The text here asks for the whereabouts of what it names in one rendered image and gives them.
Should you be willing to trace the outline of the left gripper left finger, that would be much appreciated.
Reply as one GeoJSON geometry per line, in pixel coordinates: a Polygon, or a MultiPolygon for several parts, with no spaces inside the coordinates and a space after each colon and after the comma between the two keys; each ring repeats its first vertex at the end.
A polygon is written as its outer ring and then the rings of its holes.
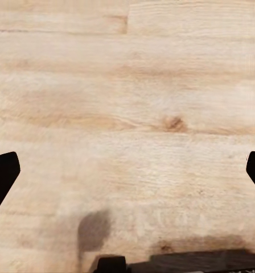
{"type": "Polygon", "coordinates": [[[0,205],[20,174],[20,164],[15,151],[0,155],[0,205]]]}

